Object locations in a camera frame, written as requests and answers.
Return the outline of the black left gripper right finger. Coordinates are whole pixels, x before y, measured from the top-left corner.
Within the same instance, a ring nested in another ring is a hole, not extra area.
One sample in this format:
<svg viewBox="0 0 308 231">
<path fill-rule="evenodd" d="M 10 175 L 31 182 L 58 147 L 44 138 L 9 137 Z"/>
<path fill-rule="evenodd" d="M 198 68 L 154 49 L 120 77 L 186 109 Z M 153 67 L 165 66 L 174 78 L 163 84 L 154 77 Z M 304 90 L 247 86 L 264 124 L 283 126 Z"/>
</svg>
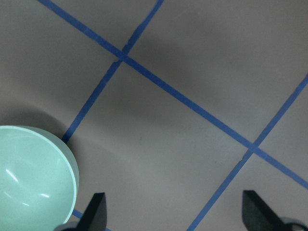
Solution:
<svg viewBox="0 0 308 231">
<path fill-rule="evenodd" d="M 248 231 L 292 230 L 253 190 L 243 191 L 242 221 Z"/>
</svg>

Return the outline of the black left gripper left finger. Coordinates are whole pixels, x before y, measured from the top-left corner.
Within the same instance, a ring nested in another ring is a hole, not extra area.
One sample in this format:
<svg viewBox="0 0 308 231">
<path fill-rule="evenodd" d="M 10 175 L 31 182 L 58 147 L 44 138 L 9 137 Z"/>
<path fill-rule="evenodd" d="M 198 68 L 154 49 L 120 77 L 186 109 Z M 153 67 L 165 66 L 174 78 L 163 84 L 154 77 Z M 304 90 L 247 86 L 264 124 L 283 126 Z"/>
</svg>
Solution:
<svg viewBox="0 0 308 231">
<path fill-rule="evenodd" d="M 107 206 L 105 193 L 95 193 L 88 204 L 75 231 L 104 231 L 107 225 Z"/>
</svg>

